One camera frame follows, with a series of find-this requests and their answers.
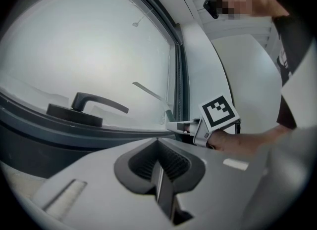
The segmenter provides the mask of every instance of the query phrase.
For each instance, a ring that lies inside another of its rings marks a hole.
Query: hand
[[[216,150],[235,154],[253,155],[258,147],[265,143],[273,143],[279,137],[292,130],[278,125],[261,134],[228,134],[224,131],[215,131],[208,140]]]
[[[218,151],[234,154],[253,155],[257,147],[241,144],[240,135],[228,134],[224,131],[214,131],[208,140],[208,144],[213,145]]]

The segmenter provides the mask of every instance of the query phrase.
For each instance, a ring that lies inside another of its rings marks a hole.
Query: frosted window glass
[[[89,102],[104,125],[164,129],[162,104],[133,82],[167,97],[170,44],[130,0],[42,0],[23,13],[0,43],[0,89],[46,111],[70,107],[77,92],[129,108]]]

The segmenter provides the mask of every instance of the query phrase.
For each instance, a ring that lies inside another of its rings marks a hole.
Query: window handle
[[[97,95],[88,93],[77,93],[71,108],[65,108],[62,106],[49,104],[46,114],[57,117],[73,123],[90,125],[95,127],[103,126],[103,119],[83,112],[86,103],[88,101],[94,101],[110,106],[124,113],[128,113],[129,109],[115,101],[111,101],[107,98],[103,98]]]
[[[103,97],[93,95],[93,94],[88,94],[88,93],[77,93],[71,105],[71,108],[76,111],[83,111],[88,101],[102,103],[104,105],[120,110],[126,114],[129,112],[129,109],[127,107],[115,101],[111,101],[107,98],[103,98]]]

